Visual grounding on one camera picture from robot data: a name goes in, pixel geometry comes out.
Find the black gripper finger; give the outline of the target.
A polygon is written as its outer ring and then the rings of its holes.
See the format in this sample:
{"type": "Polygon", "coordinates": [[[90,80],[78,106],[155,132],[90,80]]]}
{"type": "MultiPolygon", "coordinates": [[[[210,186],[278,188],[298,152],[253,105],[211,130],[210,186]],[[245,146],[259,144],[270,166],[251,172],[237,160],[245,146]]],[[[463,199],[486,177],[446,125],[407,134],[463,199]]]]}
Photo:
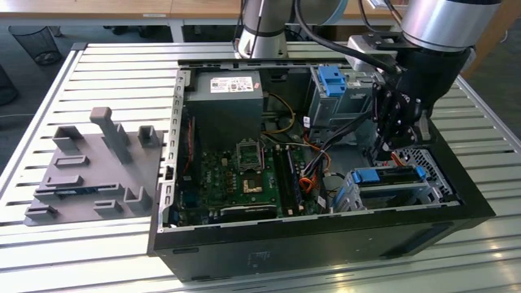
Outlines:
{"type": "Polygon", "coordinates": [[[410,137],[414,145],[428,145],[432,143],[430,118],[424,110],[416,110],[410,121],[410,137]]]}
{"type": "Polygon", "coordinates": [[[387,161],[395,150],[412,145],[410,103],[403,94],[382,82],[374,83],[372,101],[376,138],[371,155],[375,161],[387,161]]]}

